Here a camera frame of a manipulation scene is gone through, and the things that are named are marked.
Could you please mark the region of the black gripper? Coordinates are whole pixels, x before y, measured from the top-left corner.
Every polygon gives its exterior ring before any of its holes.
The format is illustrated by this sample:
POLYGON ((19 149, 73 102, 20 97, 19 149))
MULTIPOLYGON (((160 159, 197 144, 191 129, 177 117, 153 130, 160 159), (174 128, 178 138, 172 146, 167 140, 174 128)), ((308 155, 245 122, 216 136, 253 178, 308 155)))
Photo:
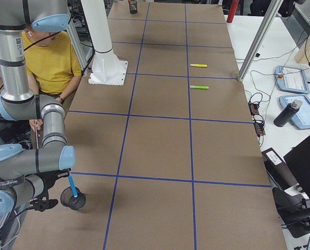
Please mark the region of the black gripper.
POLYGON ((60 178, 70 176, 70 169, 54 170, 41 173, 41 179, 44 183, 44 195, 49 197, 48 190, 55 185, 55 182, 60 178))

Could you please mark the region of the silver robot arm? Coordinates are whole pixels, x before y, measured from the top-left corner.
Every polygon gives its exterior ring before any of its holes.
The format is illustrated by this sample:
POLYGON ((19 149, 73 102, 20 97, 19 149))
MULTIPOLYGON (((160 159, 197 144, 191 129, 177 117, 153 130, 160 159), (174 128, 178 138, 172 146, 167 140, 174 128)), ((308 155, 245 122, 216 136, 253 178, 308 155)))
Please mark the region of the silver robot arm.
POLYGON ((69 176, 75 150, 65 136, 65 110, 30 90, 22 32, 27 25, 54 35, 69 25, 66 1, 0 1, 0 115, 11 138, 0 144, 0 249, 17 237, 28 210, 54 208, 48 191, 69 176))

